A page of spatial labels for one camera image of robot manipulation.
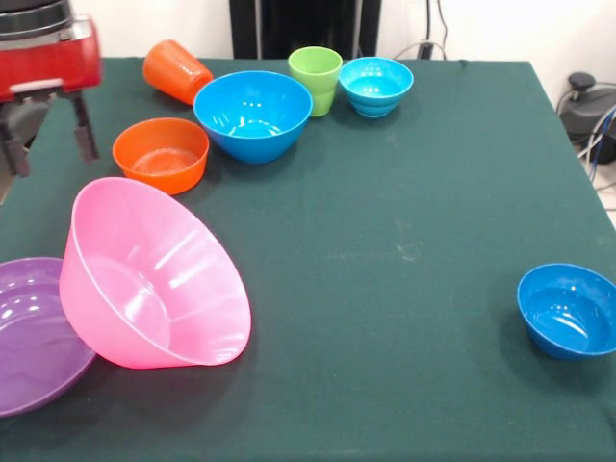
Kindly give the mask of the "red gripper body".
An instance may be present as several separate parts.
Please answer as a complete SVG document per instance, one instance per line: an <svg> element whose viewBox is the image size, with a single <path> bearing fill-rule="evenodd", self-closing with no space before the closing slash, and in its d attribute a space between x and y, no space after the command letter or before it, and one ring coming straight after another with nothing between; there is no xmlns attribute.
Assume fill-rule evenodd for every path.
<svg viewBox="0 0 616 462"><path fill-rule="evenodd" d="M79 15L67 28L1 42L1 100L38 90L74 92L99 85L102 61L93 20Z"/></svg>

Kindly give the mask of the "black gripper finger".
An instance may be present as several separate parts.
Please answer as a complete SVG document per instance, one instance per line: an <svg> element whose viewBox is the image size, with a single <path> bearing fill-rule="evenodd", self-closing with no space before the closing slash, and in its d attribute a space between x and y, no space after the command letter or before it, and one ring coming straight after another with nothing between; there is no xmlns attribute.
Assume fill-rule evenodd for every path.
<svg viewBox="0 0 616 462"><path fill-rule="evenodd" d="M17 140L9 126L9 104L1 104L1 151L9 166L11 175L27 177L30 166L24 145Z"/></svg>
<svg viewBox="0 0 616 462"><path fill-rule="evenodd" d="M75 138L80 149L82 159L91 163L100 158L94 134L90 125L90 116L87 110L85 98L81 92L70 95L77 124L74 129Z"/></svg>

